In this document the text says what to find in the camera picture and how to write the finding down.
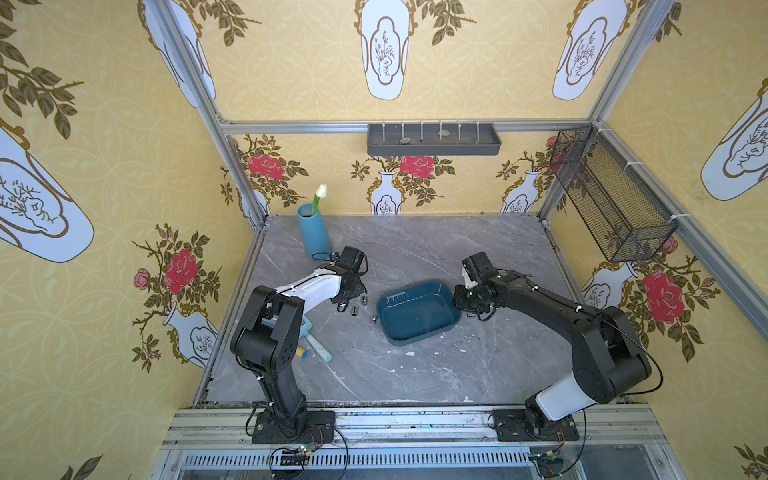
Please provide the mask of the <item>teal plastic storage box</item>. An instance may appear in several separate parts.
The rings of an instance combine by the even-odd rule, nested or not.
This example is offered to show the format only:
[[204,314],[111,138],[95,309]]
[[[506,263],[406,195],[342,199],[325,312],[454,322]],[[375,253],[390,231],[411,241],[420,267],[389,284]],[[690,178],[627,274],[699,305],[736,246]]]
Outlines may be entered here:
[[426,281],[382,296],[376,305],[387,340],[405,346],[456,326],[462,313],[452,306],[453,291],[443,282]]

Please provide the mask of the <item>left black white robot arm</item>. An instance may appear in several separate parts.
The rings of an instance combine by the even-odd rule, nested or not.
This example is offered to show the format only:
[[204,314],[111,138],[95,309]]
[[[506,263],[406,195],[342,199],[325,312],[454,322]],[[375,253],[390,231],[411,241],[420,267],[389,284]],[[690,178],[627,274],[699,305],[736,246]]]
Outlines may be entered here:
[[308,431],[333,437],[335,416],[308,412],[292,361],[304,314],[325,301],[344,312],[352,299],[367,293],[362,282],[367,271],[367,256],[346,246],[298,281],[252,290],[232,334],[230,351],[241,368],[255,375],[266,398],[267,406],[257,416],[252,434],[255,444],[295,442]]

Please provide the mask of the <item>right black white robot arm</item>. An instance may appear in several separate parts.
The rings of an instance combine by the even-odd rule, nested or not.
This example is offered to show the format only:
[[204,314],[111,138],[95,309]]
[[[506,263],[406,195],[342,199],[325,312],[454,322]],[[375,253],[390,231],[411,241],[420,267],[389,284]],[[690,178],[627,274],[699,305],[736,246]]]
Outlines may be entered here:
[[649,358],[627,315],[616,307],[582,305],[535,283],[529,276],[498,269],[484,252],[462,261],[464,283],[452,306],[487,321],[499,309],[521,312],[565,339],[571,372],[525,402],[525,421],[539,431],[595,404],[608,404],[647,380]]

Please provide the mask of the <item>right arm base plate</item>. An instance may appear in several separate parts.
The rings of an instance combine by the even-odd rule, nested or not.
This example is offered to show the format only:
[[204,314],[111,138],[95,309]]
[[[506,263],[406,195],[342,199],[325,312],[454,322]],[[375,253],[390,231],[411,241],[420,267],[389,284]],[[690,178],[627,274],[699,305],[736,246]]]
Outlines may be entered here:
[[572,415],[552,421],[525,408],[494,409],[487,419],[487,426],[496,433],[500,442],[562,443],[580,439]]

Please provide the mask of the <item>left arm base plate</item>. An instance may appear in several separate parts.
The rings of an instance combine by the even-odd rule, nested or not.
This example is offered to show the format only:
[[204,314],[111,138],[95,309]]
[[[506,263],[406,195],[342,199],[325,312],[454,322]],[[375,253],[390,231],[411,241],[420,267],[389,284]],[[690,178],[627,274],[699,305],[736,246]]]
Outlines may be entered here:
[[253,444],[289,445],[331,443],[335,435],[336,414],[330,410],[307,411],[296,419],[280,418],[269,410],[260,412],[248,426]]

